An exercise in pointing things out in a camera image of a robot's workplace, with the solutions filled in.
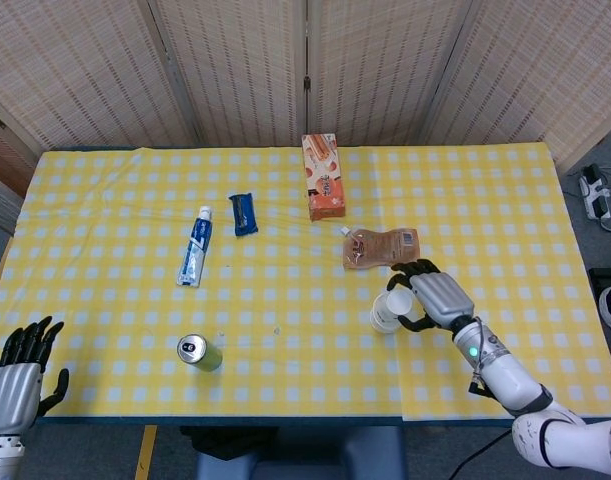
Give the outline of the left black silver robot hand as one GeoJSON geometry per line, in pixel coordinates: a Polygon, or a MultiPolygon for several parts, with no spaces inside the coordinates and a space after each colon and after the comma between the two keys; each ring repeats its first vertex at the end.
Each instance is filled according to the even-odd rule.
{"type": "Polygon", "coordinates": [[[43,377],[64,323],[47,316],[14,330],[0,356],[0,436],[21,436],[66,396],[70,373],[63,368],[53,393],[41,396],[43,377]]]}

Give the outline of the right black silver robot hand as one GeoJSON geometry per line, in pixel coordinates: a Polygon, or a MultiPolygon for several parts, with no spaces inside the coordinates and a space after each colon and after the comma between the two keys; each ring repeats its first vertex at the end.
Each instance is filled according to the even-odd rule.
{"type": "Polygon", "coordinates": [[[424,311],[416,321],[407,314],[397,314],[397,320],[407,330],[421,332],[431,328],[450,331],[455,337],[464,327],[475,322],[474,303],[459,284],[442,272],[429,259],[419,258],[408,263],[391,266],[394,275],[386,290],[397,285],[409,289],[424,311]]]}

